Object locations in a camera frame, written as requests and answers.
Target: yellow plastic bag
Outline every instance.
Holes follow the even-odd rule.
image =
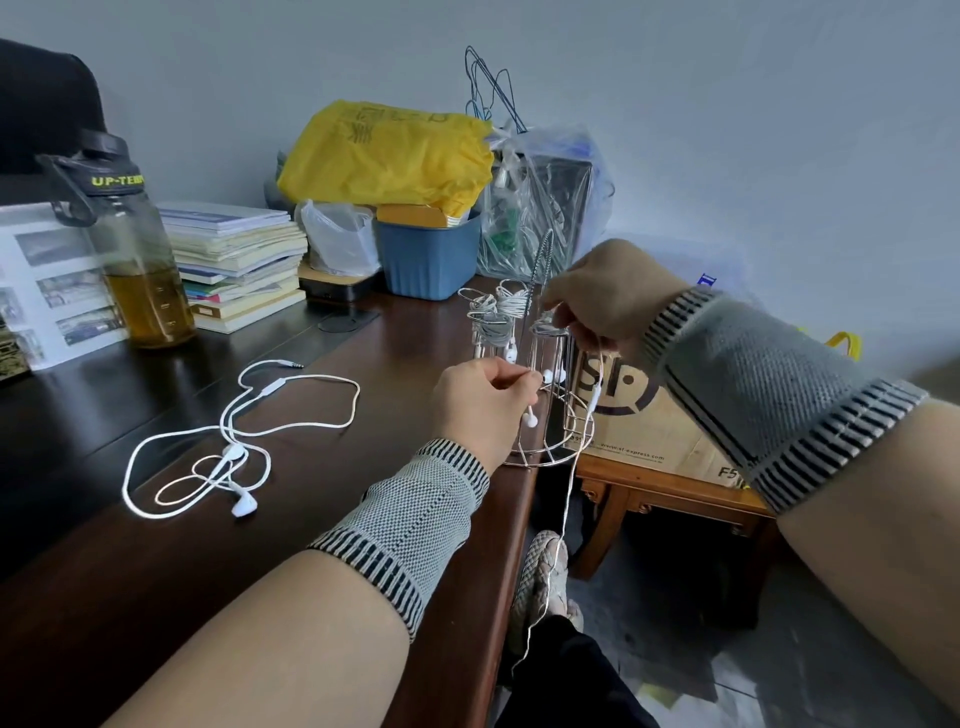
[[[460,217],[491,180],[491,123],[336,101],[300,134],[277,180],[296,203],[431,205]]]

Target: gray knit wrist brace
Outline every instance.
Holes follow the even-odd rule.
[[[704,286],[660,313],[644,347],[677,403],[778,514],[927,396]]]
[[[399,473],[372,485],[360,505],[308,548],[359,571],[394,605],[412,641],[489,487],[472,454],[450,440],[433,440]]]

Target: water bottle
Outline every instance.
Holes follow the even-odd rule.
[[[87,228],[131,343],[144,349],[176,346],[196,328],[143,175],[119,136],[82,130],[80,141],[81,151],[73,157],[37,156],[53,182],[57,219]]]

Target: book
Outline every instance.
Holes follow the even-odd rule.
[[[307,250],[306,236],[291,240],[270,243],[262,248],[239,251],[237,255],[226,255],[210,259],[204,255],[184,253],[174,248],[174,260],[177,267],[212,274],[243,276],[261,265],[272,263],[290,255],[303,255]]]
[[[184,287],[188,281],[213,284],[227,279],[226,273],[204,271],[199,268],[190,268],[189,266],[185,265],[178,265],[177,270],[180,271],[180,279],[183,281]]]
[[[191,230],[176,225],[164,225],[170,245],[186,251],[221,252],[241,248],[249,248],[275,240],[304,235],[296,223],[280,223],[268,228],[258,228],[253,231],[239,231],[229,233],[199,234],[212,231]]]
[[[211,231],[240,231],[290,222],[283,210],[219,205],[217,203],[165,202],[156,206],[164,224]]]
[[[191,279],[188,279],[183,269],[180,269],[180,277],[183,278],[183,289],[190,301],[225,302],[255,293],[266,285],[292,277],[296,274],[300,261],[299,255],[289,255],[254,268],[244,276],[217,276],[215,278],[220,280],[211,283],[193,280],[207,274],[190,273]]]
[[[294,276],[283,283],[274,283],[267,287],[272,290],[250,294],[235,301],[227,301],[225,303],[210,301],[193,302],[190,304],[190,311],[203,316],[210,316],[214,319],[228,319],[231,316],[246,313],[265,303],[272,303],[278,299],[282,299],[284,296],[290,295],[290,293],[300,288],[300,279]]]
[[[271,314],[282,311],[284,308],[289,308],[292,305],[296,305],[305,299],[306,294],[303,291],[294,291],[278,301],[274,301],[273,303],[264,303],[263,305],[258,306],[247,313],[241,313],[239,316],[233,316],[228,319],[215,319],[211,316],[194,314],[193,320],[194,323],[196,323],[197,328],[202,328],[206,331],[234,333],[240,328],[247,327],[250,324],[260,321],[261,319],[265,319]]]

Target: white earphone cable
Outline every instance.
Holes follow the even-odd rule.
[[[537,618],[531,621],[530,624],[527,626],[527,639],[526,639],[526,646],[523,649],[523,656],[520,657],[520,659],[514,663],[513,667],[511,667],[511,674],[513,674],[514,670],[516,670],[516,667],[520,663],[522,663],[524,660],[527,659],[527,655],[530,654],[530,638],[533,634],[533,629],[538,624],[540,624],[540,621],[544,617],[546,617],[547,609],[549,608],[550,579],[553,576],[554,571],[557,570],[557,562],[558,562],[558,559],[560,558],[560,546],[564,542],[564,538],[566,538],[566,520],[570,515],[570,498],[573,495],[573,481],[576,479],[576,476],[577,476],[577,462],[580,460],[581,453],[587,448],[588,419],[589,419],[589,416],[593,414],[593,410],[596,409],[597,402],[600,400],[600,393],[603,389],[603,371],[604,371],[605,362],[604,362],[603,348],[602,348],[602,344],[600,342],[599,337],[597,337],[597,351],[600,354],[600,366],[597,368],[599,371],[599,374],[597,375],[596,382],[593,384],[593,391],[592,391],[592,394],[590,395],[590,402],[588,405],[587,412],[585,413],[585,416],[584,416],[584,433],[580,438],[580,447],[577,448],[577,452],[573,456],[573,460],[570,464],[570,478],[566,482],[566,502],[564,504],[564,520],[562,522],[561,529],[560,529],[560,539],[557,541],[557,547],[553,551],[553,566],[550,567],[550,571],[548,571],[546,574],[546,599],[543,602],[543,611],[540,612],[540,614],[537,615]]]
[[[178,516],[181,513],[192,508],[200,500],[206,497],[211,491],[215,488],[220,488],[222,490],[229,490],[236,493],[237,496],[241,498],[241,501],[246,501],[241,507],[241,501],[238,501],[234,506],[234,515],[241,516],[250,513],[256,508],[256,501],[250,496],[251,491],[256,490],[261,485],[263,485],[267,478],[270,476],[270,471],[273,466],[273,459],[270,456],[270,453],[253,443],[241,442],[238,438],[253,438],[253,437],[262,437],[264,435],[271,435],[275,432],[280,432],[284,429],[289,429],[291,427],[323,427],[331,429],[342,429],[344,427],[349,427],[353,423],[353,419],[356,416],[357,400],[360,397],[360,385],[353,381],[352,379],[347,379],[343,376],[334,376],[334,375],[295,375],[287,376],[279,379],[275,379],[271,384],[268,384],[260,392],[258,392],[254,397],[249,400],[243,401],[248,397],[253,391],[254,388],[249,384],[244,383],[244,375],[252,369],[261,367],[267,364],[276,364],[281,367],[288,367],[292,369],[302,369],[302,365],[287,359],[265,359],[263,361],[257,361],[244,369],[237,376],[237,384],[240,385],[242,389],[241,393],[234,397],[230,403],[221,411],[220,419],[216,425],[204,425],[202,427],[195,427],[188,430],[180,430],[177,432],[163,432],[158,435],[152,435],[142,442],[140,442],[136,448],[133,449],[130,459],[127,462],[127,469],[124,473],[123,485],[120,489],[120,495],[126,503],[127,507],[130,508],[137,516],[141,518],[150,519],[152,521],[158,521],[163,519],[173,518]],[[350,415],[346,422],[341,424],[333,423],[290,423],[287,425],[279,425],[277,427],[271,427],[270,429],[265,429],[261,432],[243,432],[238,430],[234,424],[233,420],[237,414],[247,407],[251,406],[258,400],[263,400],[269,397],[273,392],[282,387],[286,382],[292,381],[294,379],[321,379],[326,381],[336,381],[343,382],[346,384],[352,384],[356,389],[353,393],[353,399],[350,402]],[[190,469],[190,475],[184,475],[182,477],[171,480],[169,483],[163,485],[154,495],[154,503],[159,506],[176,506],[171,511],[163,511],[160,513],[154,513],[151,511],[145,511],[139,506],[137,506],[131,497],[130,493],[130,478],[133,470],[133,463],[136,461],[136,456],[140,451],[152,442],[156,440],[161,440],[169,437],[184,437],[187,435],[199,434],[201,432],[209,432],[210,430],[219,430],[221,436],[224,440],[227,441],[228,447],[224,449],[222,454],[212,454],[206,455],[198,459]],[[256,450],[264,459],[264,468],[263,474],[257,479],[253,485],[241,485],[233,479],[233,474],[239,471],[250,459],[251,450]],[[200,473],[199,467],[201,464],[207,460],[218,460],[216,465],[209,474]],[[168,488],[172,488],[179,483],[185,482],[187,480],[199,480],[200,484],[194,489],[191,493],[186,494],[185,496],[178,497],[176,499],[167,500],[163,498],[164,492]]]

